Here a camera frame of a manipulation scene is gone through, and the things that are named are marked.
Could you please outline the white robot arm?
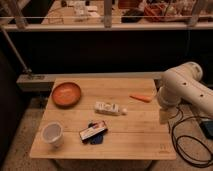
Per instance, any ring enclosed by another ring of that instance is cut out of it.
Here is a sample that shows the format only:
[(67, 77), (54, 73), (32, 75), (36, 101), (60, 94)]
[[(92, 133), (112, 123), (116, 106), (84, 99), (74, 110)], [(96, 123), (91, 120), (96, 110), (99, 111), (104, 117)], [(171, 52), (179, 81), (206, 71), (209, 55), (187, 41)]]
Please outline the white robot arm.
[(162, 86), (156, 96), (161, 124), (168, 121), (168, 110), (176, 107), (182, 99), (213, 116), (213, 90), (200, 83), (202, 77), (203, 70), (196, 62), (186, 62), (162, 73)]

